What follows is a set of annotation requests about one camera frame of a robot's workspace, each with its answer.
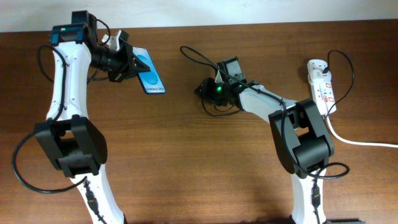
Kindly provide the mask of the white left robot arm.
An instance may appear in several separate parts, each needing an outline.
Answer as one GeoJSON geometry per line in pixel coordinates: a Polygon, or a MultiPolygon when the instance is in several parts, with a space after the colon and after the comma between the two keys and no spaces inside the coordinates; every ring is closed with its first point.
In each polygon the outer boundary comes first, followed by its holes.
{"type": "Polygon", "coordinates": [[[35,125],[35,137],[54,168],[79,190],[93,223],[126,223],[106,176],[105,137],[88,118],[88,71],[102,70],[109,81],[120,83],[153,69],[134,53],[123,30],[99,43],[97,22],[88,11],[74,11],[70,24],[53,27],[52,102],[45,122],[35,125]]]}

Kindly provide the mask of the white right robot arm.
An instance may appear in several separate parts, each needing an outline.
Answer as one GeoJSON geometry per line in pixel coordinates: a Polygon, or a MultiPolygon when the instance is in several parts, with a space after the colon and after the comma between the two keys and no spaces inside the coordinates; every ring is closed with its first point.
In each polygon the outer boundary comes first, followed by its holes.
{"type": "Polygon", "coordinates": [[[335,148],[316,104],[288,100],[247,81],[236,57],[218,63],[204,58],[201,64],[215,71],[195,90],[202,100],[235,106],[270,125],[277,157],[292,178],[293,223],[325,223],[323,181],[329,179],[326,170],[335,148]]]}

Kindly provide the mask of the blue Galaxy smartphone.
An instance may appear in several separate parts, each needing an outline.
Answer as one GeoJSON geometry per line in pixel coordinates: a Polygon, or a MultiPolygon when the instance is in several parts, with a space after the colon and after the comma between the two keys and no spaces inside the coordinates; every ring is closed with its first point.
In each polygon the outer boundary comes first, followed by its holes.
{"type": "Polygon", "coordinates": [[[133,47],[133,53],[150,68],[148,72],[139,72],[138,75],[144,93],[147,95],[165,94],[166,89],[159,77],[159,74],[147,49],[133,47]]]}

